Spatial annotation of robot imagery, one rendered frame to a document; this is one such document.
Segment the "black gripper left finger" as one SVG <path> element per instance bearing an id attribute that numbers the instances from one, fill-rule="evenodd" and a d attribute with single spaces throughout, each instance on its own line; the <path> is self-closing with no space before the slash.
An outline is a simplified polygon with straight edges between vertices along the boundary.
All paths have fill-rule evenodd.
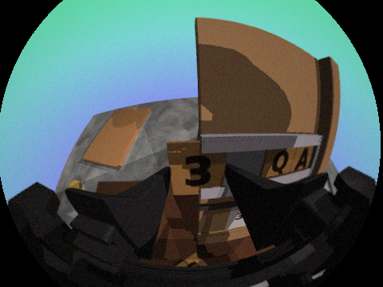
<path id="1" fill-rule="evenodd" d="M 78 214 L 112 224 L 140 253 L 140 259 L 152 261 L 171 178 L 166 166 L 121 194 L 97 194 L 76 188 L 65 191 Z"/>

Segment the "yellow round disc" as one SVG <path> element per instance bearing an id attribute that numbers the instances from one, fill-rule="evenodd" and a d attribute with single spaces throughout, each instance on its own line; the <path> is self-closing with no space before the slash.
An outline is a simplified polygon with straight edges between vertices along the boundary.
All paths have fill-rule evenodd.
<path id="1" fill-rule="evenodd" d="M 81 182 L 79 181 L 76 181 L 76 179 L 73 180 L 73 182 L 71 182 L 71 184 L 69 185 L 70 188 L 76 188 L 76 189 L 81 189 L 82 191 L 82 185 L 81 185 Z M 69 188 L 68 187 L 68 188 Z"/>

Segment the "white paper ticket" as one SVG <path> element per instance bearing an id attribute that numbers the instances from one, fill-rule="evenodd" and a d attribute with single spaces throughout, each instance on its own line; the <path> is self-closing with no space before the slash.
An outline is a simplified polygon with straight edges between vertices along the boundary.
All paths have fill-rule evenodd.
<path id="1" fill-rule="evenodd" d="M 238 207 L 232 207 L 229 214 L 229 219 L 227 220 L 226 229 L 230 230 L 235 229 L 236 227 L 246 226 L 245 221 L 243 221 L 243 216 L 240 214 Z"/>

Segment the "grey flat square tile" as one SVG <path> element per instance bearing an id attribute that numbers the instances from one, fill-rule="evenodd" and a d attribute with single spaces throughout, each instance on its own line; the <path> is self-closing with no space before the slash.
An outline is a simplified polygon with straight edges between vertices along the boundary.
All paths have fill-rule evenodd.
<path id="1" fill-rule="evenodd" d="M 329 172 L 328 172 L 328 175 L 329 175 L 328 182 L 329 182 L 329 185 L 331 186 L 330 189 L 331 189 L 332 195 L 334 195 L 336 194 L 336 191 L 338 190 L 337 188 L 335 188 L 335 186 L 333 186 L 335 175 L 334 173 L 329 173 Z"/>

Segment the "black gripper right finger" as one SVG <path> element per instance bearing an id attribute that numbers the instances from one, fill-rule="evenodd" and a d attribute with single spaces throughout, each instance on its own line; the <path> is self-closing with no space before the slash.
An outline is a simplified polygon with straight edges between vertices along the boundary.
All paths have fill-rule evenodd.
<path id="1" fill-rule="evenodd" d="M 302 181 L 283 184 L 273 179 L 226 163 L 227 185 L 243 216 L 246 228 L 256 250 L 273 246 L 278 233 L 298 202 L 308 194 L 322 189 L 328 181 L 328 172 L 318 173 Z"/>

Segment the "tan flat rectangular card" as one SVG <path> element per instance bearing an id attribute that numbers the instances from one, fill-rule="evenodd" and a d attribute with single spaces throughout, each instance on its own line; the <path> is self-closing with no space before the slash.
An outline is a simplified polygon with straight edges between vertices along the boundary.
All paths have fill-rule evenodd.
<path id="1" fill-rule="evenodd" d="M 118 109 L 84 153 L 83 160 L 121 169 L 150 108 Z"/>

